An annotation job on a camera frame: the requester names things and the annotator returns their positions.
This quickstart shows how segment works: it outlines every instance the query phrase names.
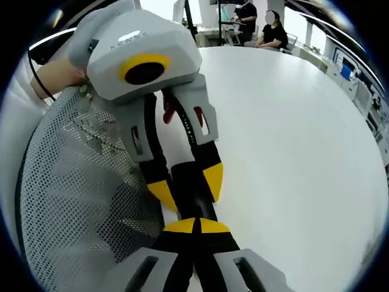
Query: person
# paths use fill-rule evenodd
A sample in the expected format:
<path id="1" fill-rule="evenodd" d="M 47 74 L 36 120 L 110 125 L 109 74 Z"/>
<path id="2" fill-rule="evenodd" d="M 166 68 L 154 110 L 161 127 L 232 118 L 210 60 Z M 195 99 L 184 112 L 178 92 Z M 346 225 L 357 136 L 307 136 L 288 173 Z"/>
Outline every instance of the person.
<path id="1" fill-rule="evenodd" d="M 238 35 L 241 45 L 247 41 L 251 41 L 255 32 L 255 21 L 257 18 L 255 6 L 249 0 L 243 0 L 243 5 L 237 5 L 235 8 L 235 16 L 233 19 L 240 23 Z"/>
<path id="2" fill-rule="evenodd" d="M 245 47 L 259 47 L 262 49 L 279 50 L 286 49 L 287 35 L 280 21 L 280 15 L 273 10 L 268 10 L 265 14 L 266 25 L 262 34 L 256 41 L 244 44 Z"/>

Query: desk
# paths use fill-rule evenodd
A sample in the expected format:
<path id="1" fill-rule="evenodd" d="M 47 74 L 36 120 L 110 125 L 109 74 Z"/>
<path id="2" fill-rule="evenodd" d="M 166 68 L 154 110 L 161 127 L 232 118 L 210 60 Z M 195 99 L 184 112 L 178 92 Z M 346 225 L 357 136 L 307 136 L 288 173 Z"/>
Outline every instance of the desk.
<path id="1" fill-rule="evenodd" d="M 198 27 L 196 43 L 198 47 L 209 47 L 209 38 L 219 39 L 219 27 Z"/>
<path id="2" fill-rule="evenodd" d="M 366 122 L 339 86 L 300 58 L 246 47 L 200 51 L 224 164 L 219 220 L 296 292 L 345 291 L 388 205 Z M 157 130 L 170 166 L 191 159 L 177 115 Z"/>

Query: yellow circular ring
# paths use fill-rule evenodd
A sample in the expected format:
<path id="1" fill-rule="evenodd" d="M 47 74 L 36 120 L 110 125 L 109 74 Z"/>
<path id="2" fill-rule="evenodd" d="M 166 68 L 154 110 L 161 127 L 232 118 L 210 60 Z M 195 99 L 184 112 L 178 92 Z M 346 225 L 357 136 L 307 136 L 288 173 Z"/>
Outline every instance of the yellow circular ring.
<path id="1" fill-rule="evenodd" d="M 166 71 L 170 65 L 170 57 L 154 53 L 142 53 L 136 56 L 132 56 L 129 60 L 123 62 L 123 64 L 120 66 L 119 78 L 126 81 L 125 77 L 127 72 L 131 68 L 144 63 L 160 63 Z"/>

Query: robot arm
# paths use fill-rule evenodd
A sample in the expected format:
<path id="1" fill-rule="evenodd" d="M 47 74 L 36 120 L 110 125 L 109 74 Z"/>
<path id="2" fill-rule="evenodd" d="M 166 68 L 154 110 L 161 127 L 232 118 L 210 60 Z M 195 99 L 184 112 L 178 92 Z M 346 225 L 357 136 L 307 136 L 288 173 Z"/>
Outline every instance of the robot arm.
<path id="1" fill-rule="evenodd" d="M 206 292 L 291 291 L 282 272 L 252 251 L 240 250 L 217 221 L 213 203 L 219 199 L 223 166 L 215 145 L 216 111 L 190 32 L 144 10 L 117 16 L 100 12 L 82 23 L 73 44 L 71 60 L 88 64 L 89 80 L 111 107 L 149 190 L 182 219 L 166 226 L 151 249 L 139 249 L 107 273 L 101 291 L 186 291 L 193 266 Z M 177 111 L 195 158 L 173 166 L 172 176 L 156 132 L 158 90 Z"/>

